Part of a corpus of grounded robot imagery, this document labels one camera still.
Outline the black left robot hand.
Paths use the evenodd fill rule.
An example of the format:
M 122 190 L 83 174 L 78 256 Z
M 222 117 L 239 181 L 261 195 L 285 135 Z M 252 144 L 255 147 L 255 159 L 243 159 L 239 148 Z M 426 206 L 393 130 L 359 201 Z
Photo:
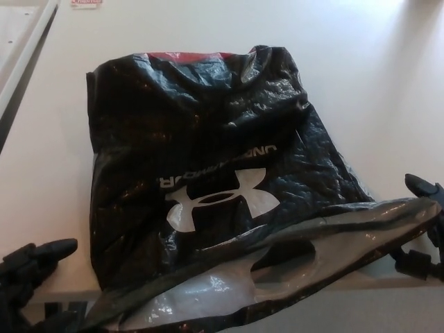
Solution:
M 65 332 L 76 314 L 62 311 L 34 325 L 22 309 L 35 290 L 57 269 L 59 261 L 76 252 L 76 239 L 60 239 L 40 246 L 27 244 L 1 260 L 1 331 Z

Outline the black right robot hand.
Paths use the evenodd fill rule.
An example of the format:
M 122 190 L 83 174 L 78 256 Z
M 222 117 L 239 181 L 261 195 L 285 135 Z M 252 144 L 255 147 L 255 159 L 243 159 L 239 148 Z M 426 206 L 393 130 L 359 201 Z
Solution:
M 437 182 L 432 184 L 410 173 L 405 174 L 404 183 L 415 196 L 430 198 L 441 206 L 433 226 L 427 231 L 430 241 L 438 248 L 440 262 L 433 264 L 430 255 L 417 250 L 405 253 L 398 248 L 390 254 L 395 260 L 395 269 L 398 273 L 420 280 L 432 277 L 443 282 L 443 187 Z

